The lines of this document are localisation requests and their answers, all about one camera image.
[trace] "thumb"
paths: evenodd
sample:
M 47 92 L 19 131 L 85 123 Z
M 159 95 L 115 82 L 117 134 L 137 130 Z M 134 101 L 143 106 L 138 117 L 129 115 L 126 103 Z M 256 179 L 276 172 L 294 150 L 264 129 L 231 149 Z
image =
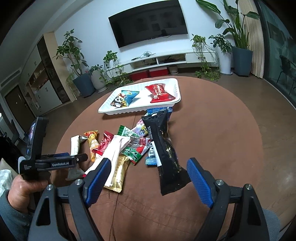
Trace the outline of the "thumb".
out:
M 27 182 L 27 192 L 28 192 L 28 194 L 31 194 L 31 193 L 34 193 L 34 192 L 43 191 L 46 188 L 47 185 L 48 185 L 47 180 L 28 181 Z

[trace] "black snack package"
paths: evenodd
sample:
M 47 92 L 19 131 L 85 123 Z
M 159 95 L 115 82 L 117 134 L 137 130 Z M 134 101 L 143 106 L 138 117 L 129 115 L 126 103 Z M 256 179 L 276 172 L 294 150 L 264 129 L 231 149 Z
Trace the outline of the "black snack package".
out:
M 187 171 L 179 165 L 178 157 L 168 135 L 168 111 L 143 116 L 157 161 L 160 192 L 164 196 L 175 192 L 191 182 Z

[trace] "red snack package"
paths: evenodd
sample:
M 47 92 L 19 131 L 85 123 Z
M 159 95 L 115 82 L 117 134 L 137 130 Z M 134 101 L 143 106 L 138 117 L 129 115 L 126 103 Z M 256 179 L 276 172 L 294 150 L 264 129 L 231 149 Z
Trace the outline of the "red snack package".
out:
M 145 88 L 153 94 L 150 103 L 165 102 L 176 99 L 176 97 L 170 95 L 168 92 L 165 91 L 165 84 L 154 84 L 145 86 Z
M 93 152 L 102 156 L 107 146 L 112 141 L 113 137 L 114 135 L 112 133 L 104 131 L 104 137 L 100 142 L 99 147 L 96 149 L 93 149 Z

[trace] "white candy wrapper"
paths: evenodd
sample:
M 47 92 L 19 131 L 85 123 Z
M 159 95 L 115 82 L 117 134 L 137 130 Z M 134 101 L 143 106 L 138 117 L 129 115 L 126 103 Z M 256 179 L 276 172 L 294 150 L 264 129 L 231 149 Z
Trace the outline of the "white candy wrapper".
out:
M 130 137 L 123 137 L 119 135 L 114 135 L 112 141 L 107 146 L 101 158 L 96 158 L 93 165 L 87 169 L 85 174 L 87 175 L 90 171 L 95 170 L 97 166 L 100 164 L 103 158 L 108 158 L 111 161 L 111 172 L 109 177 L 105 183 L 106 187 L 112 186 L 112 178 L 115 173 L 115 169 L 117 167 L 119 153 L 127 146 L 127 144 L 131 141 Z
M 86 141 L 87 138 L 77 135 L 74 137 L 71 137 L 71 156 L 77 155 L 79 152 L 80 144 L 84 141 Z M 69 168 L 68 177 L 66 178 L 67 181 L 75 180 L 78 178 L 82 178 L 82 175 L 84 174 L 84 171 L 79 167 L 79 164 L 76 165 L 76 167 Z

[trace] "human hand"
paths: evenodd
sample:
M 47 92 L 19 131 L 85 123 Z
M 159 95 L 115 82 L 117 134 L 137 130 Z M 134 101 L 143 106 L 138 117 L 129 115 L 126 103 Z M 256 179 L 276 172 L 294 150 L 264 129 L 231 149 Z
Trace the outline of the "human hand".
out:
M 21 213 L 28 213 L 30 194 L 44 190 L 47 185 L 47 180 L 26 181 L 21 175 L 17 175 L 11 184 L 7 197 L 8 202 L 15 210 Z

